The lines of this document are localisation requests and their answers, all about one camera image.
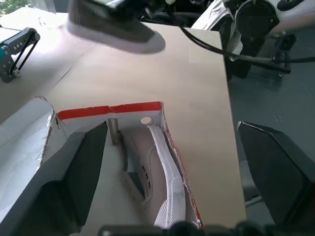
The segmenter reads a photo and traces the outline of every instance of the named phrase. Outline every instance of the table surface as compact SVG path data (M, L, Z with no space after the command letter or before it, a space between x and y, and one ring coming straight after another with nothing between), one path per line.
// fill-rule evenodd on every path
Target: table surface
M179 28L149 26L166 44L150 55L35 27L41 40L21 77L0 83L0 123L34 95L45 95L57 112L162 101L203 223L234 226L246 215L223 57L198 47ZM191 32L221 47L218 32Z

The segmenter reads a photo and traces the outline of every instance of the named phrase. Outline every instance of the cardboard box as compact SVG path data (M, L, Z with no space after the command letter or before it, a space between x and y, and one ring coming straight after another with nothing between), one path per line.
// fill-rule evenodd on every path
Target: cardboard box
M126 206L124 216L115 214L115 209L99 212L103 216L97 211L106 201L109 202L107 207L111 208L113 197L126 197L116 192L116 188L120 188L115 182L117 173L111 175L115 169L112 162L118 161L113 146L118 142L116 132L146 125L158 126L163 131L183 179L186 220L201 226L185 168L167 128L163 103L89 107L56 114L45 98L37 97L0 126L0 234L28 230L36 235L40 230L56 230L54 227L61 224L60 221L63 223L58 229L62 232L73 233L82 229L87 235L106 224L141 224L134 221L133 212L129 217ZM89 176L88 182L82 178L86 176ZM115 195L107 199L111 192ZM76 200L69 203L71 197L68 195L75 196L73 199ZM36 207L30 210L30 206L38 202L35 199L40 197L42 200L37 204L37 210L33 209ZM68 205L79 211L79 217L64 213L71 211L66 209ZM43 216L43 208L68 217L55 217L58 220L52 222L51 218L48 220Z

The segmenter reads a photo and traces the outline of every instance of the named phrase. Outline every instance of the shoe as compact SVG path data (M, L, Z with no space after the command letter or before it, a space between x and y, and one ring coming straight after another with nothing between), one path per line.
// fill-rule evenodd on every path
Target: shoe
M121 132L126 187L150 225L170 228L185 220L182 177L157 126Z

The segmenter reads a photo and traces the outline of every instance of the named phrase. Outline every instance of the shoe box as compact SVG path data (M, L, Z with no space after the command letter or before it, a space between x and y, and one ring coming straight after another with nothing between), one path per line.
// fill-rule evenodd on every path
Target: shoe box
M184 214L178 219L201 227L163 103L55 113L45 98L35 97L0 126L0 235L58 235L59 231L60 235L96 235L103 225L146 224L139 209L149 201L152 204L159 191L152 191L139 206L122 181L121 133L131 129L150 130L157 155L166 158L161 159L166 182L172 172L165 170L164 162L175 163L180 174L179 188L172 181L167 185L167 198L152 217L169 223ZM157 182L157 165L150 168L152 176L145 178L144 172L144 180ZM180 192L177 189L183 191L184 206L171 201Z

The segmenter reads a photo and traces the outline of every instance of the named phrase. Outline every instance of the black machine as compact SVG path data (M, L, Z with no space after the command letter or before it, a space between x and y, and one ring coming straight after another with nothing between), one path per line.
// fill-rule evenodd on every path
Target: black machine
M20 75L24 63L39 40L40 36L33 28L25 28L21 31L0 26L0 78L2 81L9 83ZM31 49L18 67L17 63L30 45L32 45ZM12 55L17 54L19 55L14 61Z

